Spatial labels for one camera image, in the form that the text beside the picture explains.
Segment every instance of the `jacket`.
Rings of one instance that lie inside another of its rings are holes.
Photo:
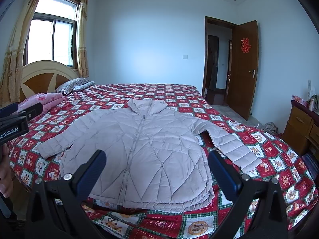
[[[95,110],[38,146],[43,158],[70,147],[60,173],[73,174],[97,149],[106,167],[90,197],[127,208],[188,211],[213,199],[212,175],[196,135],[244,172],[261,163],[241,141],[210,121],[167,109],[163,100],[128,101],[128,108]]]

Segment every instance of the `human hand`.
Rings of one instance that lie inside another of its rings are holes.
[[[0,163],[0,192],[5,198],[8,198],[13,191],[13,181],[11,179],[9,148],[7,144],[2,145],[2,154],[2,161]]]

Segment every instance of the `jacket sleeve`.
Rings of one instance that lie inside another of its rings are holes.
[[[247,146],[221,127],[208,120],[184,115],[183,118],[185,118],[186,123],[188,123],[189,128],[195,136],[207,131],[214,146],[241,168],[244,173],[251,171],[262,163],[261,159],[251,152]]]
[[[65,131],[38,145],[37,150],[40,155],[47,159],[50,156],[63,152],[70,147],[73,142],[82,136],[95,122],[102,116],[109,113],[109,110],[95,110],[78,118]]]

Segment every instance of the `pink blanket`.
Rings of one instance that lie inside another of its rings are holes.
[[[46,114],[50,109],[59,105],[63,100],[64,98],[61,93],[38,93],[21,102],[17,112],[23,111],[37,103],[41,103],[43,105],[43,111],[35,118],[37,120]]]

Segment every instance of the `wooden headboard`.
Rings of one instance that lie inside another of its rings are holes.
[[[22,67],[20,101],[43,92],[54,92],[66,81],[78,78],[78,75],[66,65],[52,61],[36,61]]]

